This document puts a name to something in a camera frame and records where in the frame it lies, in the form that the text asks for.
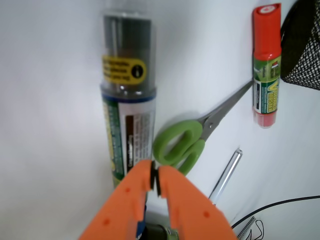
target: pen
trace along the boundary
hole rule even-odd
[[[210,194],[209,199],[213,202],[213,204],[217,203],[218,198],[220,197],[220,195],[224,191],[224,189],[225,189],[232,173],[236,169],[236,166],[237,166],[238,162],[240,161],[242,155],[243,155],[243,152],[239,148],[232,155],[228,165],[224,169],[221,177],[219,178],[212,193]]]

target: glue stick label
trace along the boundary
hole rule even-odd
[[[278,108],[281,56],[260,61],[253,59],[253,107],[260,114],[270,114]]]
[[[155,123],[155,98],[121,102],[102,95],[111,160],[116,187],[140,161],[151,159]]]

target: product label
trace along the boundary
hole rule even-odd
[[[140,59],[103,56],[104,79],[113,84],[137,85],[147,75],[146,64]]]
[[[114,186],[117,186],[125,177],[118,103],[104,99],[103,110],[106,122],[113,184]]]
[[[103,97],[112,165],[117,186],[140,160],[150,159],[155,122],[155,99],[125,103]]]
[[[253,107],[260,114],[270,114],[278,108],[281,56],[270,60],[253,60]]]

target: green label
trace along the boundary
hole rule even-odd
[[[278,108],[281,56],[260,61],[253,59],[253,107],[260,114],[270,114]]]
[[[103,110],[113,174],[113,185],[116,187],[125,177],[118,103],[103,99]]]
[[[281,56],[269,60],[260,61],[253,59],[253,78],[262,83],[273,82],[280,78]]]

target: yellow label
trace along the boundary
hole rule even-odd
[[[147,75],[146,65],[139,59],[105,55],[102,63],[104,79],[113,84],[137,85]]]
[[[278,104],[278,85],[279,79],[277,79],[272,85],[268,86],[268,113],[272,113],[277,110]]]

